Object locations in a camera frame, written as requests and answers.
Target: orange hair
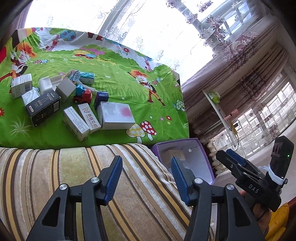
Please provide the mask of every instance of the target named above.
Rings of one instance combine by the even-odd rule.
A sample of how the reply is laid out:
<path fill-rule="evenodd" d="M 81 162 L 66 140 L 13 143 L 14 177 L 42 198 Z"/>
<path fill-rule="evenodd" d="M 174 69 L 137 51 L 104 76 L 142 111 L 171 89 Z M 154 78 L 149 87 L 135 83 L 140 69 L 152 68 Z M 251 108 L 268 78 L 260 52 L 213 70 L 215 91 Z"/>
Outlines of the orange hair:
<path fill-rule="evenodd" d="M 19 51 L 24 51 L 26 52 L 31 58 L 35 58 L 37 57 L 37 54 L 33 51 L 33 48 L 31 47 L 31 45 L 27 42 L 22 42 L 22 43 L 19 43 L 17 45 L 17 49 Z"/>
<path fill-rule="evenodd" d="M 131 72 L 130 72 L 130 75 L 132 76 L 132 77 L 137 77 L 137 76 L 144 76 L 144 77 L 146 77 L 147 78 L 147 75 L 145 75 L 144 73 L 142 73 L 141 71 L 139 71 L 139 70 L 132 70 Z"/>

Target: cartoon print bedsheet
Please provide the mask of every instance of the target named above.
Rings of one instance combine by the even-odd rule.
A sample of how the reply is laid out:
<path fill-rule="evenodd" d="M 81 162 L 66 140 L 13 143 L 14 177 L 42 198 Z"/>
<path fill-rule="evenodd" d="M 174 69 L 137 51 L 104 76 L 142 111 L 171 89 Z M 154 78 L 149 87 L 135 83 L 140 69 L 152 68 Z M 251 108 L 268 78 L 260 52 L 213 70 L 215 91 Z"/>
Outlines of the cartoon print bedsheet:
<path fill-rule="evenodd" d="M 70 96 L 60 110 L 34 127 L 22 98 L 12 99 L 11 79 L 65 75 L 71 69 L 95 74 L 92 87 L 107 91 L 109 101 L 129 104 L 136 124 L 129 130 L 104 130 L 79 142 L 63 123 L 63 109 L 77 104 Z M 106 144 L 157 142 L 188 138 L 180 86 L 171 69 L 114 41 L 87 32 L 60 28 L 15 31 L 0 51 L 0 146 L 61 149 Z M 93 107 L 94 97 L 90 104 Z M 153 129 L 148 133 L 145 126 Z"/>

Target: striped fabric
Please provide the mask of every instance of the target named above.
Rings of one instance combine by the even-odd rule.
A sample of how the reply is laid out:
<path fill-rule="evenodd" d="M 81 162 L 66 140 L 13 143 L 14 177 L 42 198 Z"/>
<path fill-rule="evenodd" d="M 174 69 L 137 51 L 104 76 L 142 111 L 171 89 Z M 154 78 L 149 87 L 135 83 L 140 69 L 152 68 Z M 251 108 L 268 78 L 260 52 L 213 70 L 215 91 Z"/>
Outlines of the striped fabric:
<path fill-rule="evenodd" d="M 25 241 L 39 213 L 61 183 L 79 185 L 123 159 L 114 199 L 102 207 L 109 240 L 178 240 L 191 208 L 180 200 L 172 175 L 140 144 L 61 150 L 0 148 L 0 217 L 17 241 Z M 81 205 L 78 239 L 83 240 Z"/>

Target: cartoon character with orange hair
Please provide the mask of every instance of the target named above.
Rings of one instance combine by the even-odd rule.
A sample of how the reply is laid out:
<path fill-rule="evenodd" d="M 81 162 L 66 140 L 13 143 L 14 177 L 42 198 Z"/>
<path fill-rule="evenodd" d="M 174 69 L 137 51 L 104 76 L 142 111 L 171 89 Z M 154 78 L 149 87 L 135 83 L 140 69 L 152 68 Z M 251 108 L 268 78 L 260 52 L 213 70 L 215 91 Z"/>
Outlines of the cartoon character with orange hair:
<path fill-rule="evenodd" d="M 26 62 L 30 58 L 35 58 L 37 56 L 36 53 L 34 53 L 31 45 L 27 42 L 19 43 L 17 45 L 17 50 L 20 51 L 19 56 L 17 57 L 16 52 L 12 53 L 11 59 L 10 59 L 12 62 L 11 71 L 8 74 L 0 77 L 0 82 L 9 76 L 11 76 L 14 79 L 24 74 L 28 68 L 28 65 Z"/>
<path fill-rule="evenodd" d="M 147 75 L 142 73 L 141 71 L 138 70 L 132 70 L 131 72 L 128 72 L 132 77 L 134 77 L 136 79 L 136 82 L 140 85 L 143 85 L 146 89 L 148 89 L 148 95 L 149 95 L 149 99 L 147 100 L 147 102 L 149 103 L 153 103 L 153 100 L 151 98 L 151 95 L 154 95 L 157 100 L 163 105 L 166 106 L 163 101 L 161 100 L 161 98 L 159 98 L 159 96 L 156 93 L 155 88 L 153 87 L 152 84 L 149 83 L 149 81 L 147 80 Z"/>

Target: barcode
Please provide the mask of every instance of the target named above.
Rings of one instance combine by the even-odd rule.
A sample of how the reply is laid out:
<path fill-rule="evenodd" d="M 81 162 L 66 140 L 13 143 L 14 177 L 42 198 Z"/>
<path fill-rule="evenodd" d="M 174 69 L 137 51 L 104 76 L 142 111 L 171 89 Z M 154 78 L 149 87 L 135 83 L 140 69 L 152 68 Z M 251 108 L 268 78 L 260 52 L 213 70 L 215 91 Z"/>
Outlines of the barcode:
<path fill-rule="evenodd" d="M 54 103 L 54 112 L 56 112 L 59 109 L 59 102 Z"/>
<path fill-rule="evenodd" d="M 26 83 L 25 84 L 25 92 L 30 91 L 30 87 L 31 87 L 30 83 Z"/>

